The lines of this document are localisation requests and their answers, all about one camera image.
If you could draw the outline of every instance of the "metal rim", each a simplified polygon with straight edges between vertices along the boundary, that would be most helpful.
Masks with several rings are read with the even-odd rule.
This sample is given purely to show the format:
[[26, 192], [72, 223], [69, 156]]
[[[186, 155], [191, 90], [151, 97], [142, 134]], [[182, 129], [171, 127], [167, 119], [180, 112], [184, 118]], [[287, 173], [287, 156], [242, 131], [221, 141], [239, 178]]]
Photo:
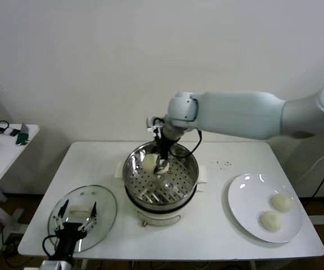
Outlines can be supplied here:
[[[167, 173], [146, 173], [140, 166], [141, 160], [154, 145], [154, 142], [144, 143], [128, 155], [123, 166], [125, 189], [128, 197], [141, 209], [150, 213], [170, 213], [190, 201], [197, 186], [199, 167], [193, 155], [184, 159], [170, 156]], [[172, 151], [182, 156], [190, 152], [177, 143]]]

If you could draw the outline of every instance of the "steamed bun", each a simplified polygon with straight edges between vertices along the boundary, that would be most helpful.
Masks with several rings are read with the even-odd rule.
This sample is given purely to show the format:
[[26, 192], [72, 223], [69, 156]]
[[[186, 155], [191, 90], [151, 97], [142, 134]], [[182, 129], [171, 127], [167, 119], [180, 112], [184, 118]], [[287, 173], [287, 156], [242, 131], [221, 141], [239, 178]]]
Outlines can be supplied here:
[[275, 212], [272, 212], [272, 211], [263, 213], [261, 215], [260, 219], [261, 219], [263, 227], [265, 227], [267, 230], [269, 230], [271, 232], [277, 232], [283, 226], [281, 216]]
[[292, 199], [282, 194], [274, 195], [274, 197], [272, 197], [271, 203], [274, 208], [281, 212], [289, 212], [293, 205]]

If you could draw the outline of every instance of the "white wall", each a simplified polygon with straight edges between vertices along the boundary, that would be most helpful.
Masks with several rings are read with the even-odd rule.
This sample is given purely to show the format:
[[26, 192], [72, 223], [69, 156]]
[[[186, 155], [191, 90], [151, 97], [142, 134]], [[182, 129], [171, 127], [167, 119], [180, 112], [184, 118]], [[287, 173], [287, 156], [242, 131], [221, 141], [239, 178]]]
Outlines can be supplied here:
[[[41, 128], [3, 187], [43, 192], [73, 141], [149, 140], [177, 91], [322, 87], [324, 1], [0, 0], [0, 119]], [[285, 163], [301, 142], [271, 144]]]

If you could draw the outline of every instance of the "white plate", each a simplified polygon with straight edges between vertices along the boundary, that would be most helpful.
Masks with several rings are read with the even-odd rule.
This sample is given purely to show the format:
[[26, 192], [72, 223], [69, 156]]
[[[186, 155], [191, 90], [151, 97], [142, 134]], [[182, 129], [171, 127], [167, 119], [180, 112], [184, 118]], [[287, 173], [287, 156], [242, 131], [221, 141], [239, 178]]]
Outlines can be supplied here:
[[[291, 197], [292, 209], [283, 213], [271, 204], [275, 194]], [[298, 198], [292, 195], [285, 185], [278, 184], [272, 178], [258, 173], [248, 173], [233, 180], [228, 190], [229, 206], [238, 222], [254, 236], [272, 243], [286, 243], [295, 237], [302, 226], [302, 211]], [[277, 232], [265, 229], [260, 216], [266, 211], [278, 213], [283, 227]]]

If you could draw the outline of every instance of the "dough ball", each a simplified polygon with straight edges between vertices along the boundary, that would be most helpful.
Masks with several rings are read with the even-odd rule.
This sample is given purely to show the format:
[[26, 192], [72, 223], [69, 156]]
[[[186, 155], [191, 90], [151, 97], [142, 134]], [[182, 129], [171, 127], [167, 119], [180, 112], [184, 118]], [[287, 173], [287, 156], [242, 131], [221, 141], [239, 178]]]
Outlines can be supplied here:
[[260, 218], [261, 218], [262, 225], [271, 232], [277, 232], [283, 226], [281, 216], [272, 211], [263, 213]]
[[271, 203], [274, 208], [281, 212], [289, 212], [293, 205], [293, 200], [282, 194], [276, 194], [272, 197]]
[[156, 174], [164, 174], [166, 172], [168, 172], [169, 170], [169, 163], [167, 163], [166, 167], [164, 169], [160, 169], [156, 172]]
[[142, 167], [146, 172], [153, 173], [156, 167], [157, 157], [158, 157], [157, 154], [145, 155], [145, 158], [142, 161]]

